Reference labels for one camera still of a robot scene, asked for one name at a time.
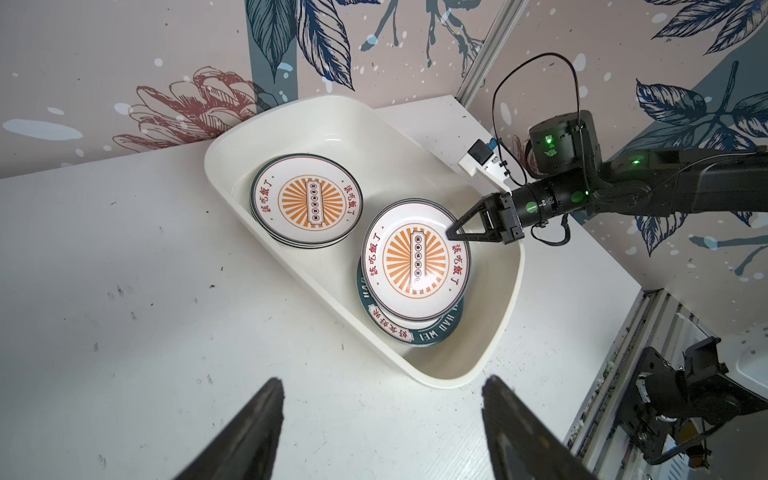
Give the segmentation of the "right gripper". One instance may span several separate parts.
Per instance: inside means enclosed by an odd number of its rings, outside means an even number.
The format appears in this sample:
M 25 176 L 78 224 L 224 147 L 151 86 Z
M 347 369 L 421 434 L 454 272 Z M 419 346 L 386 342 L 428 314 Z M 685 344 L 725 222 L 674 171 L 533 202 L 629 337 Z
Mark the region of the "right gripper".
M 446 230 L 451 241 L 511 243 L 524 237 L 523 230 L 530 227 L 531 235 L 542 243 L 548 240 L 535 235 L 534 229 L 543 228 L 550 219 L 561 218 L 564 238 L 568 243 L 571 229 L 568 216 L 590 206 L 589 191 L 579 176 L 552 176 L 526 184 L 510 193 L 484 196 Z M 469 232 L 465 227 L 479 219 L 482 231 Z

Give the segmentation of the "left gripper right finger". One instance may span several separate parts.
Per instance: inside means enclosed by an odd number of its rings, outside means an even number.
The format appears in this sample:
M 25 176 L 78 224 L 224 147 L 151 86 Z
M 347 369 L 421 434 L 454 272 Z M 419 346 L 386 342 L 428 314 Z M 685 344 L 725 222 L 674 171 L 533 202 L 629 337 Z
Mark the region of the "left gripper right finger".
M 482 418 L 496 479 L 594 477 L 500 377 L 492 375 L 486 380 L 482 398 Z

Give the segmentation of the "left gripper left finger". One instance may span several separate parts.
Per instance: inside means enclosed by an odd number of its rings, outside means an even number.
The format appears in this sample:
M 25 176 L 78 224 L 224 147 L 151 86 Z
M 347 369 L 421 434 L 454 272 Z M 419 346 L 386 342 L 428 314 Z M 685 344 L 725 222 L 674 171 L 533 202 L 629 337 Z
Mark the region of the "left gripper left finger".
M 271 478 L 284 420 L 284 398 L 282 381 L 269 379 L 177 477 Z

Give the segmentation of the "orange sunburst plate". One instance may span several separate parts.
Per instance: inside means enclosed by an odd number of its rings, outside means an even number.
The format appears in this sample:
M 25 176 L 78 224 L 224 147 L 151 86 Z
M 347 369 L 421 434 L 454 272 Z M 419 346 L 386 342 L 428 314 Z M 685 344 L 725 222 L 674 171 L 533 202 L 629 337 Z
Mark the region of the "orange sunburst plate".
M 291 201 L 282 204 L 251 203 L 254 219 L 269 235 L 301 248 L 332 245 L 349 236 L 361 220 L 361 210 L 347 210 L 346 202 Z
M 471 252 L 467 242 L 448 238 L 454 222 L 444 207 L 417 198 L 395 202 L 374 218 L 360 267 L 380 307 L 406 321 L 425 322 L 463 298 Z
M 250 204 L 282 204 L 317 199 L 330 202 L 345 200 L 347 210 L 364 207 L 363 191 L 353 175 L 340 164 L 322 156 L 292 154 L 267 162 L 255 174 Z

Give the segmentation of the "white flower plate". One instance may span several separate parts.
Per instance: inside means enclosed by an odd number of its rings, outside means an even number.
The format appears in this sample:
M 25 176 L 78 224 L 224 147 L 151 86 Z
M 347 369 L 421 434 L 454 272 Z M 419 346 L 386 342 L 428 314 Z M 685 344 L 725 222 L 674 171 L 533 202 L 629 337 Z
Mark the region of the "white flower plate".
M 420 329 L 423 329 L 426 325 L 426 322 L 417 322 L 417 321 L 401 318 L 393 314 L 392 312 L 389 312 L 388 310 L 381 308 L 376 302 L 370 303 L 366 307 L 366 309 L 374 318 L 374 320 L 377 322 L 386 320 L 391 324 L 396 324 L 399 327 L 410 329 L 410 330 L 420 330 Z

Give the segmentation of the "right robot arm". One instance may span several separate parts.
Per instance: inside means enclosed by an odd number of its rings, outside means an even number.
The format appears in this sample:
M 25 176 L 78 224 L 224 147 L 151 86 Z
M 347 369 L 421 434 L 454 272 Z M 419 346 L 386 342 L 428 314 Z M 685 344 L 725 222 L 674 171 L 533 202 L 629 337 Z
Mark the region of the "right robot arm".
M 767 209 L 767 149 L 635 149 L 605 162 L 590 112 L 543 121 L 529 131 L 534 182 L 479 200 L 447 229 L 452 241 L 509 244 L 526 229 L 574 212 L 667 217 Z

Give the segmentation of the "white plastic bin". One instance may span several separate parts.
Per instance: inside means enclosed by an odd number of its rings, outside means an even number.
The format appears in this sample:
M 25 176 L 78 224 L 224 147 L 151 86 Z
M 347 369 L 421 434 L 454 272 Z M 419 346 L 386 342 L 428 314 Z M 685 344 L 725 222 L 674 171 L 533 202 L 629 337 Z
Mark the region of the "white plastic bin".
M 475 243 L 473 266 L 457 330 L 432 347 L 407 347 L 379 330 L 364 312 L 355 273 L 364 234 L 375 215 L 405 198 L 432 200 L 465 213 L 481 197 L 457 165 L 486 137 L 476 122 L 448 137 L 437 152 L 423 148 L 387 120 L 385 110 L 343 96 L 295 101 L 262 113 L 220 136 L 204 158 L 206 176 L 261 245 L 326 309 L 413 380 L 438 389 L 470 383 L 495 351 L 523 278 L 520 243 Z M 293 153 L 318 154 L 349 170 L 364 196 L 360 223 L 340 243 L 303 250 L 279 244 L 253 218 L 249 195 L 257 171 Z

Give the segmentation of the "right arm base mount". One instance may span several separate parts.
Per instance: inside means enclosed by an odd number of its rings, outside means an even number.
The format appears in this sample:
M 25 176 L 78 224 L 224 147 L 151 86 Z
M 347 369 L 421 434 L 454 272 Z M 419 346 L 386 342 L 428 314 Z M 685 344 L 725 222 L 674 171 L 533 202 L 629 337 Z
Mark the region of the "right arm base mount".
M 729 376 L 719 358 L 721 342 L 710 336 L 689 346 L 680 368 L 653 347 L 641 351 L 614 424 L 648 465 L 680 454 L 706 456 L 706 440 L 726 423 L 767 409 L 765 393 Z

